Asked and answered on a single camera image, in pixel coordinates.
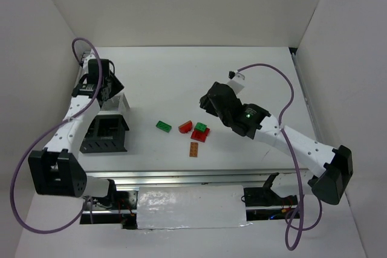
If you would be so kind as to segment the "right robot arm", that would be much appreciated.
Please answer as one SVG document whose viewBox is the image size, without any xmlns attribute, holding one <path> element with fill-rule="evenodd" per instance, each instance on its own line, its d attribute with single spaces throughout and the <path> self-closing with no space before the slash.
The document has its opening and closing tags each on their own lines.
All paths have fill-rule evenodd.
<svg viewBox="0 0 387 258">
<path fill-rule="evenodd" d="M 334 148 L 319 143 L 298 131 L 279 124 L 266 109 L 255 104 L 243 104 L 227 84 L 215 82 L 200 98 L 200 108 L 218 117 L 223 125 L 242 137 L 268 144 L 295 157 L 311 173 L 311 192 L 322 202 L 337 205 L 353 175 L 352 151 L 346 146 Z"/>
</svg>

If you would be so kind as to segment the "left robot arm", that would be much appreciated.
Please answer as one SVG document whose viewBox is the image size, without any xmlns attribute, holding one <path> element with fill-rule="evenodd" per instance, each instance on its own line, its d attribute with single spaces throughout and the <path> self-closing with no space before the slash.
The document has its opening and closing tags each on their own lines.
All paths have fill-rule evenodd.
<svg viewBox="0 0 387 258">
<path fill-rule="evenodd" d="M 126 152 L 128 124 L 119 109 L 123 84 L 111 60 L 84 61 L 86 73 L 73 89 L 61 125 L 42 150 L 33 150 L 28 165 L 37 194 L 92 197 L 110 208 L 119 195 L 115 182 L 88 176 L 79 164 L 81 153 Z"/>
</svg>

